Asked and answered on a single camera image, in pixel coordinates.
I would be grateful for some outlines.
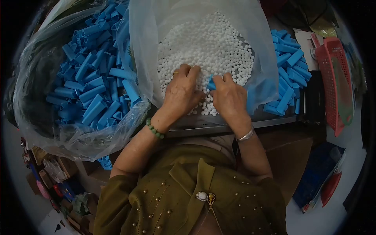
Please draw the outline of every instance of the hand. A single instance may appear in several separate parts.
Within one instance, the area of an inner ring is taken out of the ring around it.
[[[247,91],[236,84],[230,73],[223,79],[213,77],[217,90],[211,91],[213,105],[223,119],[229,124],[237,138],[245,136],[252,128],[251,117],[247,113]]]
[[[196,79],[200,71],[200,66],[191,68],[187,64],[182,64],[175,70],[177,73],[167,86],[164,103],[152,119],[154,126],[153,120],[157,118],[164,123],[161,125],[161,130],[156,128],[158,131],[163,133],[169,129],[174,122],[187,115],[201,99],[205,98],[205,93],[195,91]]]

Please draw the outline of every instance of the clear plastic bag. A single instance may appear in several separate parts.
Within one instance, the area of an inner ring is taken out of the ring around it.
[[[94,161],[122,149],[150,108],[144,97],[121,122],[102,130],[79,124],[56,125],[58,119],[46,95],[51,90],[60,63],[66,59],[62,46],[84,20],[103,6],[92,7],[59,19],[36,32],[21,54],[14,92],[18,128],[29,144],[71,160]]]
[[[257,0],[137,0],[129,5],[130,41],[141,93],[163,104],[157,76],[158,43],[176,25],[220,10],[255,51],[252,76],[245,85],[252,111],[278,97],[278,69],[268,22]],[[217,118],[210,122],[220,123]]]

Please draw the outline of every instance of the gold chain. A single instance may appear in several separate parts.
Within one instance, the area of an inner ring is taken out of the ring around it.
[[[223,235],[223,232],[222,232],[221,226],[219,226],[217,216],[215,215],[215,212],[214,212],[214,209],[213,209],[214,200],[215,200],[215,195],[214,195],[213,193],[209,193],[209,198],[207,199],[207,202],[209,203],[209,210],[208,210],[208,212],[206,213],[206,215],[205,215],[205,217],[204,217],[204,220],[202,221],[201,226],[200,226],[199,231],[197,232],[197,234],[199,234],[199,232],[200,232],[200,230],[201,230],[201,227],[202,227],[202,225],[204,224],[205,219],[206,219],[206,217],[207,217],[208,214],[209,214],[209,211],[212,210],[212,211],[213,211],[214,218],[215,218],[215,221],[217,222],[217,225],[218,225],[218,227],[219,227],[219,230],[221,231],[221,234]]]

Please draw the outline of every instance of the silver bangle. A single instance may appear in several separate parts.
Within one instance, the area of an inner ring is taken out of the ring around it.
[[[251,130],[250,130],[245,136],[243,136],[242,138],[240,138],[240,139],[236,139],[236,141],[237,141],[238,143],[239,143],[239,142],[243,142],[243,141],[245,141],[245,140],[251,138],[252,135],[253,135],[254,133],[255,133],[255,128],[254,128],[253,125],[252,125]]]

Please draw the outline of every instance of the woman's left hand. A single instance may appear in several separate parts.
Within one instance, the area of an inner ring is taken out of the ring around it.
[[[166,96],[162,107],[158,112],[173,124],[179,118],[187,115],[201,99],[205,98],[205,93],[195,91],[196,79],[200,66],[182,64],[175,70],[174,77],[167,86]]]

